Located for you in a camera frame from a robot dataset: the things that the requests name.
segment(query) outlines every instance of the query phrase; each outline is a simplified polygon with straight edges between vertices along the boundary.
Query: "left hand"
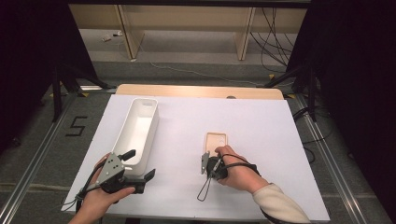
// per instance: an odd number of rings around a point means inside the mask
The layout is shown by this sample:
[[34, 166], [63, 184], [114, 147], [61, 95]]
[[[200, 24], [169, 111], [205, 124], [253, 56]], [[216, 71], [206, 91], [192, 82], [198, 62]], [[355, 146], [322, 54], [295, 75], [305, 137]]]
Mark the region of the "left hand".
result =
[[[109, 153], [99, 160], [99, 162], [95, 164], [95, 167], [100, 162], [106, 160], [108, 155]], [[102, 168], [96, 171], [92, 177], [91, 184], [96, 181], [101, 171]], [[93, 223], [95, 220], [105, 215], [108, 207], [110, 207], [111, 204], [125, 198], [133, 192], [134, 188], [121, 189], [112, 194], [104, 192], [101, 188], [94, 189], [87, 193], [81, 208], [69, 223]]]

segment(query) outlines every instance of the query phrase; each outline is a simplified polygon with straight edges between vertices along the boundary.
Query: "metal frame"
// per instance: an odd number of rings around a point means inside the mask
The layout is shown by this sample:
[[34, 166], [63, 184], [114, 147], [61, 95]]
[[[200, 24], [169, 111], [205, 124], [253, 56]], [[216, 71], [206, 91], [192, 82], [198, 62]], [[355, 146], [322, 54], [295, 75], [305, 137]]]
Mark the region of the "metal frame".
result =
[[[307, 104], [305, 102], [304, 97], [301, 94], [296, 94], [296, 96], [299, 107], [301, 109], [306, 108]], [[314, 139], [315, 140], [321, 139], [320, 141], [317, 141], [317, 146], [320, 155], [322, 156], [324, 162], [326, 163], [326, 166], [332, 177], [332, 182], [337, 187], [341, 199], [343, 200], [344, 205], [346, 206], [346, 210], [348, 211], [353, 223], [355, 224], [368, 223], [363, 212], [361, 211], [361, 207], [358, 201], [353, 195], [353, 192], [350, 189], [349, 185], [347, 184], [343, 176], [343, 173], [338, 167], [338, 164], [335, 161], [335, 158], [332, 155], [331, 150], [327, 146], [326, 140], [323, 139], [323, 134], [321, 133], [317, 123], [314, 122], [310, 116], [304, 116], [304, 119]]]
[[[331, 4], [327, 0], [322, 5]], [[67, 0], [68, 4], [185, 6], [185, 7], [287, 7], [307, 8], [311, 0]]]
[[47, 132], [44, 140], [41, 142], [40, 147], [37, 152], [33, 156], [31, 162], [26, 168], [24, 174], [22, 175], [20, 182], [17, 184], [15, 189], [12, 191], [11, 195], [8, 197], [5, 205], [2, 207], [2, 211], [0, 214], [0, 223], [10, 223], [12, 218], [14, 218], [15, 213], [17, 212], [23, 197], [26, 194], [26, 191], [29, 189], [30, 184], [35, 179], [35, 175], [37, 174], [43, 160], [46, 158], [46, 155], [50, 149], [50, 146], [53, 140], [56, 137], [57, 132], [63, 124], [64, 116], [69, 109], [70, 105], [73, 104], [74, 100], [77, 98], [76, 93], [69, 93], [64, 101], [64, 111], [60, 114], [57, 121], [52, 122], [49, 127], [49, 131]]

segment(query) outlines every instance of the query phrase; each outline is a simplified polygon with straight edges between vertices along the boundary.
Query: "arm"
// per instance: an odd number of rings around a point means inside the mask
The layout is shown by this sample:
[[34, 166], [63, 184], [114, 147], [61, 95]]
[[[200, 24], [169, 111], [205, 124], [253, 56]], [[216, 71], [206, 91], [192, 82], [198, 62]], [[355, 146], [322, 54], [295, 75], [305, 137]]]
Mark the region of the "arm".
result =
[[[95, 166], [97, 166], [101, 161], [105, 160], [107, 156], [108, 154], [105, 155], [99, 162], [97, 162]], [[94, 183], [96, 181], [101, 171], [102, 169], [96, 171], [91, 183]], [[102, 191], [102, 189], [100, 188], [94, 189], [87, 193], [81, 208], [70, 220], [69, 224], [93, 223], [105, 214], [111, 204], [125, 198], [133, 192], [134, 188], [121, 189], [112, 194], [108, 194]]]
[[[230, 146], [218, 147], [216, 152], [220, 155], [231, 154], [245, 160], [236, 154]], [[243, 162], [233, 156], [224, 156], [226, 165]], [[254, 202], [258, 204], [265, 216], [275, 223], [309, 223], [303, 209], [290, 197], [285, 195], [275, 184], [257, 175], [253, 170], [245, 166], [228, 168], [228, 176], [220, 179], [219, 183], [234, 189], [245, 190], [252, 194]]]

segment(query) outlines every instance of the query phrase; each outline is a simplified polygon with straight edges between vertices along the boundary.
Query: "wire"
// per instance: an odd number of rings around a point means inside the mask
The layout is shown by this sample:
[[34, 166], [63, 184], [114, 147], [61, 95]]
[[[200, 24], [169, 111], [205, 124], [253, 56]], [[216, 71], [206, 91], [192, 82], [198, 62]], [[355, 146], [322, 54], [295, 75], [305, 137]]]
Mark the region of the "wire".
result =
[[[277, 62], [283, 64], [283, 62], [281, 62], [277, 57], [275, 57], [268, 49], [266, 49], [264, 46], [262, 46], [262, 44], [256, 39], [256, 37], [254, 37], [253, 33], [250, 33], [250, 35], [253, 37], [253, 39], [256, 41], [256, 43], [261, 47], [261, 52], [263, 55], [263, 52], [265, 51], [266, 54], [268, 54], [270, 57], [272, 57], [273, 59], [275, 59]], [[266, 70], [270, 71], [270, 72], [276, 72], [276, 73], [285, 73], [284, 71], [276, 71], [273, 69], [268, 68], [267, 66], [265, 66], [265, 64], [263, 63], [263, 57], [261, 55], [261, 63], [262, 63], [262, 67], [264, 67]]]
[[262, 7], [262, 14], [264, 15], [264, 18], [265, 18], [265, 20], [267, 21], [268, 27], [270, 28], [270, 32], [269, 32], [269, 34], [268, 34], [268, 36], [267, 36], [267, 40], [268, 40], [270, 34], [273, 34], [273, 36], [274, 36], [274, 38], [275, 38], [275, 41], [276, 41], [276, 48], [277, 48], [277, 50], [278, 50], [279, 56], [280, 56], [282, 62], [283, 62], [284, 64], [286, 64], [285, 61], [284, 61], [284, 59], [283, 59], [283, 57], [282, 57], [282, 54], [280, 53], [280, 50], [282, 49], [282, 52], [283, 52], [283, 54], [285, 55], [285, 57], [286, 57], [287, 60], [289, 60], [289, 58], [288, 58], [288, 56], [286, 55], [285, 51], [283, 50], [282, 45], [280, 44], [280, 42], [279, 42], [279, 40], [278, 40], [278, 38], [277, 38], [277, 36], [276, 36], [276, 26], [275, 26], [275, 22], [276, 22], [276, 8], [273, 7], [273, 21], [272, 21], [272, 24], [268, 21], [267, 15], [265, 14], [265, 11], [264, 11], [264, 8], [263, 8], [263, 7]]
[[64, 204], [62, 204], [62, 206], [69, 205], [69, 204], [71, 204], [71, 205], [70, 205], [69, 207], [67, 207], [66, 209], [64, 209], [64, 210], [61, 210], [61, 212], [66, 212], [66, 211], [69, 210], [71, 207], [73, 207], [73, 206], [76, 204], [76, 202], [77, 202], [77, 199], [73, 200], [73, 201], [70, 202], [70, 203], [64, 203]]
[[247, 83], [247, 84], [252, 84], [252, 85], [255, 85], [255, 86], [262, 85], [261, 83], [256, 83], [256, 82], [252, 82], [252, 81], [232, 80], [232, 79], [228, 79], [228, 78], [225, 78], [225, 77], [207, 75], [207, 74], [203, 74], [203, 73], [199, 73], [199, 72], [195, 72], [195, 71], [191, 71], [191, 70], [178, 69], [178, 68], [173, 68], [173, 67], [170, 67], [170, 66], [159, 66], [159, 65], [153, 63], [152, 61], [150, 61], [150, 63], [151, 63], [152, 66], [154, 66], [156, 68], [161, 68], [161, 69], [170, 69], [170, 70], [177, 71], [177, 72], [193, 73], [193, 74], [198, 75], [198, 76], [213, 77], [213, 78], [218, 78], [218, 79], [222, 79], [222, 80], [229, 81], [229, 82]]
[[92, 180], [93, 176], [95, 175], [95, 173], [96, 173], [100, 168], [102, 168], [102, 167], [105, 165], [106, 161], [107, 161], [107, 158], [106, 158], [105, 160], [101, 161], [98, 165], [95, 166], [95, 168], [93, 169], [92, 173], [90, 174], [90, 177], [88, 177], [87, 182], [85, 183], [84, 187], [83, 187], [83, 188], [79, 191], [79, 193], [76, 195], [76, 197], [75, 197], [75, 198], [76, 198], [75, 200], [76, 200], [76, 203], [77, 203], [77, 205], [76, 205], [76, 212], [78, 212], [79, 208], [81, 207], [81, 203], [82, 203], [82, 201], [84, 200], [85, 195], [87, 195], [87, 193], [88, 193], [89, 191], [95, 189], [95, 188], [91, 188], [91, 189], [87, 190], [87, 188], [89, 187], [89, 185], [90, 185], [90, 183], [91, 183], [91, 180]]
[[[139, 48], [142, 49], [143, 52], [146, 53], [145, 49], [143, 48], [143, 46], [140, 43], [138, 43], [137, 45], [138, 45]], [[148, 58], [148, 61], [149, 61], [149, 63], [152, 66], [154, 66], [156, 68], [160, 68], [160, 69], [169, 69], [169, 70], [173, 70], [173, 71], [177, 71], [177, 72], [183, 72], [183, 73], [193, 73], [193, 74], [195, 74], [197, 76], [201, 76], [201, 77], [213, 77], [213, 78], [221, 79], [221, 80], [228, 81], [228, 82], [234, 82], [234, 83], [246, 83], [246, 84], [254, 85], [255, 87], [262, 86], [261, 83], [256, 83], [256, 82], [252, 82], [252, 81], [233, 80], [233, 79], [228, 79], [228, 78], [225, 78], [225, 77], [219, 77], [219, 76], [203, 74], [203, 73], [199, 73], [199, 72], [195, 72], [195, 71], [191, 71], [191, 70], [178, 69], [178, 68], [174, 68], [174, 67], [171, 67], [171, 66], [159, 66], [159, 65], [155, 64], [150, 58]]]
[[284, 34], [284, 35], [285, 35], [286, 39], [288, 39], [288, 41], [289, 41], [289, 43], [291, 44], [291, 46], [294, 47], [294, 45], [291, 43], [289, 37], [288, 37], [286, 34]]
[[[206, 182], [204, 183], [201, 190], [199, 191], [198, 196], [197, 196], [198, 201], [203, 202], [206, 199], [207, 193], [209, 192], [211, 179], [212, 179], [212, 174], [209, 175], [209, 177], [206, 179]], [[201, 193], [204, 190], [206, 184], [207, 184], [207, 189], [206, 189], [205, 197], [203, 199], [200, 199]]]
[[300, 109], [300, 110], [298, 110], [297, 112], [295, 112], [294, 114], [293, 114], [293, 119], [294, 119], [294, 122], [295, 121], [297, 121], [297, 119], [300, 119], [302, 116], [303, 116], [303, 114], [306, 112], [306, 111], [308, 111], [308, 107], [304, 107], [303, 109]]
[[[113, 36], [114, 36], [114, 37], [122, 37], [122, 35], [113, 35]], [[129, 60], [129, 58], [128, 58], [127, 56], [122, 55], [121, 52], [120, 52], [120, 45], [123, 45], [123, 44], [124, 44], [124, 41], [121, 40], [120, 42], [118, 42], [118, 43], [116, 43], [116, 44], [110, 44], [109, 42], [112, 41], [112, 40], [113, 40], [113, 39], [109, 39], [108, 41], [105, 41], [105, 42], [104, 42], [103, 40], [101, 40], [101, 42], [103, 42], [103, 43], [105, 43], [106, 45], [109, 45], [109, 46], [117, 46], [117, 53], [118, 53], [121, 57], [123, 57], [123, 58]]]
[[308, 159], [308, 162], [309, 162], [309, 164], [312, 164], [316, 160], [315, 153], [307, 147], [304, 147], [304, 150], [305, 150], [305, 153], [308, 152], [309, 154], [311, 154], [312, 159], [311, 160]]
[[271, 53], [271, 51], [269, 51], [268, 49], [265, 48], [265, 43], [266, 41], [264, 40], [264, 45], [262, 45], [257, 39], [256, 37], [253, 35], [253, 33], [250, 33], [250, 35], [253, 37], [254, 41], [256, 41], [256, 43], [259, 45], [259, 47], [262, 49], [262, 52], [265, 51], [266, 54], [268, 54], [271, 58], [275, 59], [277, 62], [279, 62], [280, 64], [286, 66], [286, 64], [284, 62], [282, 62], [280, 59], [278, 59], [273, 53]]
[[304, 144], [315, 143], [315, 142], [319, 142], [319, 141], [325, 140], [327, 137], [329, 137], [329, 136], [332, 134], [332, 129], [333, 129], [333, 128], [331, 128], [330, 131], [329, 131], [324, 137], [321, 137], [321, 138], [319, 138], [319, 139], [315, 139], [315, 140], [312, 140], [312, 141], [303, 142], [303, 145], [304, 145]]
[[[261, 39], [262, 41], [264, 41], [264, 42], [266, 41], [266, 40], [264, 40], [264, 38], [262, 38], [262, 35], [261, 35], [260, 33], [257, 33], [257, 35], [260, 37], [260, 39]], [[271, 44], [271, 43], [268, 43], [268, 42], [266, 42], [266, 45], [269, 45], [269, 46], [271, 46], [271, 47], [273, 47], [273, 48], [276, 48], [276, 49], [280, 49], [279, 46], [275, 46], [275, 45], [273, 45], [273, 44]], [[283, 49], [283, 50], [285, 50], [285, 51], [291, 53], [291, 50], [289, 50], [289, 49]]]

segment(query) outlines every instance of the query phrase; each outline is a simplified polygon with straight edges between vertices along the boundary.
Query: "white table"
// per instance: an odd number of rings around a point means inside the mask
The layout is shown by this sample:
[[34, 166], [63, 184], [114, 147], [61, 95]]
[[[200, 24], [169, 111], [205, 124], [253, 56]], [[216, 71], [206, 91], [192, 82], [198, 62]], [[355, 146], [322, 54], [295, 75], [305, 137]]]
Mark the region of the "white table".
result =
[[[93, 166], [112, 150], [133, 95], [113, 95], [66, 201], [84, 185]], [[313, 221], [329, 221], [315, 178], [284, 100], [152, 97], [160, 122], [147, 172], [157, 169], [145, 193], [131, 195], [107, 211], [123, 217], [258, 221], [265, 217], [251, 196], [212, 181], [206, 200], [196, 197], [207, 132], [227, 133], [229, 145], [268, 181], [279, 185]]]

